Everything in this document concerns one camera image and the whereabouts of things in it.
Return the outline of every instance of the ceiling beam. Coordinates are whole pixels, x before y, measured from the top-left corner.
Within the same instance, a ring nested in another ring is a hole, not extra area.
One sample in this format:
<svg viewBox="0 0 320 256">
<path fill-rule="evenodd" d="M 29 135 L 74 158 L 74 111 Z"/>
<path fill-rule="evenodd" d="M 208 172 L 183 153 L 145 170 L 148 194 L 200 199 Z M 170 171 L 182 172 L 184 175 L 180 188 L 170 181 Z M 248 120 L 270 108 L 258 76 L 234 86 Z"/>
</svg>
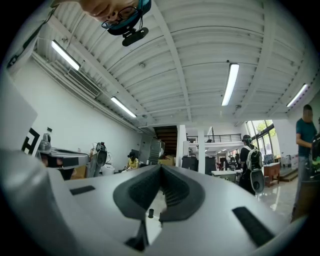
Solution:
<svg viewBox="0 0 320 256">
<path fill-rule="evenodd" d="M 175 68 L 176 71 L 178 73 L 178 77 L 180 80 L 180 85 L 181 85 L 181 89 L 183 92 L 183 96 L 184 96 L 184 101 L 185 101 L 185 105 L 187 106 L 187 113 L 188 113 L 188 120 L 190 122 L 192 122 L 192 117 L 191 117 L 191 109 L 190 109 L 190 102 L 189 102 L 189 96 L 188 96 L 188 90 L 187 90 L 187 85 L 186 85 L 186 79 L 185 79 L 185 74 L 181 65 L 181 61 L 178 55 L 178 51 L 177 48 L 175 46 L 175 42 L 174 39 L 172 38 L 171 32 L 168 28 L 168 25 L 163 17 L 163 15 L 161 14 L 156 2 L 154 0 L 152 0 L 152 5 L 151 5 L 151 13 L 153 14 L 157 24 L 159 25 L 164 38 L 166 40 L 166 43 L 169 46 L 174 64 L 175 64 Z"/>
<path fill-rule="evenodd" d="M 235 117 L 234 115 L 228 115 L 228 116 L 220 116 L 218 114 L 216 115 L 204 115 L 203 117 L 200 117 L 198 119 L 193 120 L 193 122 L 185 121 L 185 120 L 162 120 L 158 123 L 152 123 L 145 126 L 139 126 L 139 129 L 147 128 L 147 127 L 162 127 L 162 126 L 178 126 L 178 125 L 188 125 L 191 127 L 197 127 L 197 126 L 212 126 L 212 123 L 214 120 L 214 123 L 237 123 L 239 121 L 245 122 L 247 120 L 268 120 L 269 117 L 267 114 L 244 114 L 240 116 L 239 118 Z M 288 115 L 286 113 L 277 113 L 272 119 L 288 119 Z"/>
<path fill-rule="evenodd" d="M 304 58 L 302 63 L 299 67 L 298 72 L 296 73 L 295 77 L 293 78 L 292 82 L 289 84 L 287 90 L 281 96 L 281 98 L 267 113 L 269 117 L 274 115 L 280 107 L 286 107 L 289 103 L 290 99 L 301 89 L 302 85 L 306 82 L 304 81 L 304 74 L 306 73 L 307 67 L 311 60 L 311 53 L 309 51 L 309 47 L 306 45 L 304 49 Z"/>
<path fill-rule="evenodd" d="M 48 25 L 59 32 L 61 35 L 67 37 L 70 42 L 70 47 L 73 48 L 79 56 L 85 60 L 85 62 L 90 65 L 106 82 L 112 85 L 119 93 L 121 99 L 125 101 L 125 103 L 130 104 L 135 109 L 132 111 L 135 113 L 137 110 L 140 113 L 146 113 L 146 109 L 142 107 L 137 100 L 115 79 L 110 72 L 108 72 L 105 67 L 75 38 L 72 37 L 71 32 L 55 17 L 52 16 L 48 21 Z M 149 122 L 155 122 L 155 120 L 148 116 Z"/>
<path fill-rule="evenodd" d="M 250 102 L 251 105 L 261 105 L 261 106 L 272 106 L 272 103 L 266 103 L 266 102 Z M 282 103 L 275 103 L 275 106 L 281 106 L 283 105 Z M 236 105 L 228 105 L 228 107 L 234 108 Z M 217 108 L 216 110 L 225 110 L 225 106 L 221 106 L 221 104 L 206 104 L 206 105 L 191 105 L 189 107 L 187 106 L 178 106 L 178 107 L 172 107 L 172 108 L 165 108 L 165 109 L 159 109 L 159 110 L 154 110 L 154 111 L 149 111 L 145 113 L 139 113 L 137 116 L 142 116 L 142 115 L 150 115 L 150 114 L 155 114 L 155 113 L 160 113 L 160 112 L 167 112 L 167 111 L 174 111 L 174 110 L 186 110 L 187 108 L 190 109 L 201 109 L 201 108 Z"/>
<path fill-rule="evenodd" d="M 235 112 L 235 116 L 237 118 L 240 115 L 242 115 L 242 113 L 246 110 L 254 94 L 259 88 L 262 78 L 268 68 L 269 60 L 274 47 L 274 40 L 275 40 L 275 34 L 276 34 L 276 14 L 275 14 L 274 4 L 275 3 L 270 0 L 265 0 L 263 2 L 264 33 L 263 33 L 263 42 L 262 42 L 260 58 L 255 70 L 251 85 L 241 102 L 242 107 L 238 108 Z"/>
</svg>

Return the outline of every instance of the teal t-shirt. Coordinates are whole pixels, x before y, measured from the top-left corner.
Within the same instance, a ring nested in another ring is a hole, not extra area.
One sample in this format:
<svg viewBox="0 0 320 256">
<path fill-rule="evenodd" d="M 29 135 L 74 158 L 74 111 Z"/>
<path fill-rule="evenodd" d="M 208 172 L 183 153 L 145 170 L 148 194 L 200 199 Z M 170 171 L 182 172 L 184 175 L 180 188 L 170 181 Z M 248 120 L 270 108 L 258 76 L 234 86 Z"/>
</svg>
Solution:
<svg viewBox="0 0 320 256">
<path fill-rule="evenodd" d="M 305 122 L 302 118 L 296 122 L 295 130 L 297 134 L 301 135 L 301 140 L 309 143 L 312 142 L 313 137 L 317 134 L 314 123 Z M 300 157 L 308 157 L 310 154 L 310 148 L 299 145 L 298 152 Z"/>
</svg>

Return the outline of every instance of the railing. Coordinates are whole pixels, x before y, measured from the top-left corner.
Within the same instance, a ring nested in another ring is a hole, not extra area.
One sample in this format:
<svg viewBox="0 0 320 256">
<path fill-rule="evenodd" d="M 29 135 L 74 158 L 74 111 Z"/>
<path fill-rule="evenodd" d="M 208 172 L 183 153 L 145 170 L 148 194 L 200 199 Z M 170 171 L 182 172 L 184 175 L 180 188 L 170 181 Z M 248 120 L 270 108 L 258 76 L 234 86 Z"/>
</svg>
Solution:
<svg viewBox="0 0 320 256">
<path fill-rule="evenodd" d="M 187 136 L 186 139 L 190 143 L 199 143 L 198 136 Z M 216 143 L 216 142 L 240 142 L 241 133 L 238 134 L 225 134 L 225 135 L 208 135 L 204 136 L 205 143 Z"/>
</svg>

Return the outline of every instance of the jeans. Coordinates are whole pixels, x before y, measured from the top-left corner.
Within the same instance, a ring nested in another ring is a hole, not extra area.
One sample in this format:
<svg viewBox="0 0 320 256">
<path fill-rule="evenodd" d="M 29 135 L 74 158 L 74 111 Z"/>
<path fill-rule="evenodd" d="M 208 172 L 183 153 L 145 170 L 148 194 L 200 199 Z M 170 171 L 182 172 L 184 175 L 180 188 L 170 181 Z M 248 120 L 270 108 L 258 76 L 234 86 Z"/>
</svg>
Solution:
<svg viewBox="0 0 320 256">
<path fill-rule="evenodd" d="M 308 181 L 310 178 L 310 161 L 309 157 L 306 156 L 299 156 L 298 159 L 298 187 L 296 189 L 294 206 L 297 207 L 300 190 L 301 190 L 301 183 Z"/>
</svg>

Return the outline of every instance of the person in yellow shirt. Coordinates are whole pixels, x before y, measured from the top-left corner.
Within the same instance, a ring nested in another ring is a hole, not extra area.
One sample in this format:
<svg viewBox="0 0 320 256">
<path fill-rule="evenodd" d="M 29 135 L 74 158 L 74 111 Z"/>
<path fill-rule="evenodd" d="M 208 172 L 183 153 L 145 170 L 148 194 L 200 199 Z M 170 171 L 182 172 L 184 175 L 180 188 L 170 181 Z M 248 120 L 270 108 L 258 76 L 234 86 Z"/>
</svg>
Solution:
<svg viewBox="0 0 320 256">
<path fill-rule="evenodd" d="M 137 169 L 139 168 L 139 160 L 136 158 L 136 154 L 134 152 L 130 152 L 129 154 L 129 160 L 126 167 L 130 167 L 131 169 Z"/>
</svg>

